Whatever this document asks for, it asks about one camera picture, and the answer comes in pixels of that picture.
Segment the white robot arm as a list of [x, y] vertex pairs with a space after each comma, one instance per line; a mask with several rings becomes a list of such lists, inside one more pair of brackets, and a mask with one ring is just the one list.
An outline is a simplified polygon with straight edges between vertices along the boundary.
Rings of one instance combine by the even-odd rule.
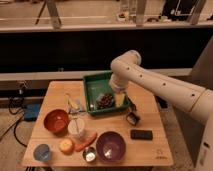
[[114, 92], [121, 93], [129, 82], [136, 83], [203, 124], [195, 171], [213, 171], [213, 90], [144, 69], [141, 61], [135, 50], [113, 59], [109, 85]]

